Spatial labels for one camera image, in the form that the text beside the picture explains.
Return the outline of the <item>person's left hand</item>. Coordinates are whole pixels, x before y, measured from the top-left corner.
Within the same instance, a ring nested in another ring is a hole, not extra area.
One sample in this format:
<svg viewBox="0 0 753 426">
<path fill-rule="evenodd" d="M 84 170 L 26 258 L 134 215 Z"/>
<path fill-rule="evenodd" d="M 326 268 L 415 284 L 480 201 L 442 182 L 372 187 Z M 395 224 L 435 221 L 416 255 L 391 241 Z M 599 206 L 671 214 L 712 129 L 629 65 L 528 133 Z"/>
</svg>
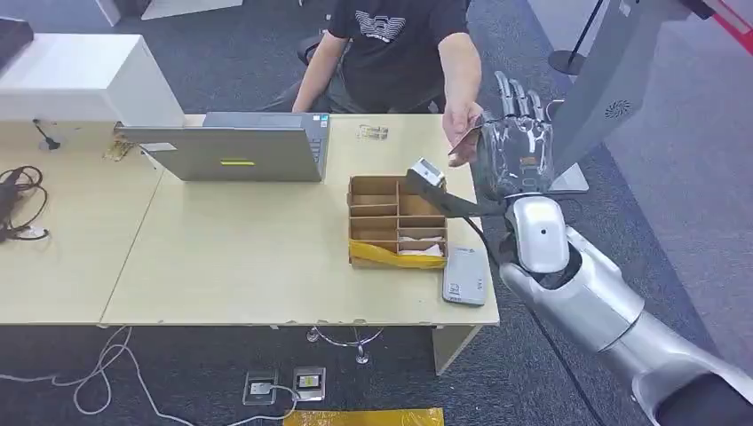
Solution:
<svg viewBox="0 0 753 426">
<path fill-rule="evenodd" d="M 460 167 L 475 159 L 480 135 L 477 124 L 482 114 L 483 108 L 475 102 L 463 106 L 447 103 L 442 126 L 450 144 L 450 167 Z"/>
</svg>

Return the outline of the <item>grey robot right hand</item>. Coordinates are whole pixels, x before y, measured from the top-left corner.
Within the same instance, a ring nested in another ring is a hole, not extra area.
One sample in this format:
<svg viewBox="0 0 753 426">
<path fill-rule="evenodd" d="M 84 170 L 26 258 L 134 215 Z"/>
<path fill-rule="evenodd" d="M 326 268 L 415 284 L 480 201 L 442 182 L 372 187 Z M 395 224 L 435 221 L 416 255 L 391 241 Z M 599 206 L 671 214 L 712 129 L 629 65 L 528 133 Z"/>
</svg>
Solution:
<svg viewBox="0 0 753 426">
<path fill-rule="evenodd" d="M 476 168 L 481 192 L 492 201 L 546 193 L 554 179 L 553 128 L 536 91 L 495 72 L 502 114 L 485 111 L 478 120 Z"/>
</svg>

